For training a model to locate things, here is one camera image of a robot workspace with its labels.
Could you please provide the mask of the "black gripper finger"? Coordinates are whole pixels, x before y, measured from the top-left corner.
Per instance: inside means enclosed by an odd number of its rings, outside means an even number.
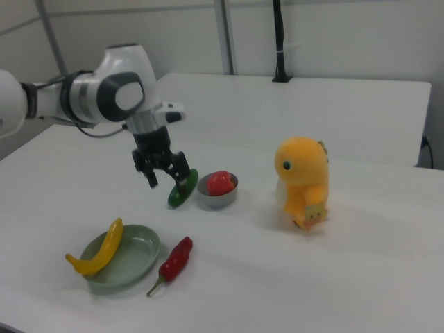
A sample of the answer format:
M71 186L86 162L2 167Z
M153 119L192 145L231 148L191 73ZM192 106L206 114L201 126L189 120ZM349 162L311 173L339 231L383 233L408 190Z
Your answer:
M144 176L148 180L150 188L154 188L158 185L158 181L157 181L157 177L154 172L154 168L149 163L145 164L145 166L142 170L142 173L144 174Z
M182 151L170 154L166 173L175 180L178 193L185 194L187 190L187 178L191 175L191 171L185 154Z

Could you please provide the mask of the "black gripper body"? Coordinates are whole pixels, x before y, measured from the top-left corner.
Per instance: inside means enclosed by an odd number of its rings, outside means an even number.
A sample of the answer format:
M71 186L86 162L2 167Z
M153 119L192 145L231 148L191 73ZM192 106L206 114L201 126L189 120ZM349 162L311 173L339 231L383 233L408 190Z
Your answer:
M176 175L173 165L174 154L166 126L145 134L133 135L136 149L132 152L135 168L144 175L151 175L154 169L160 169L170 175Z

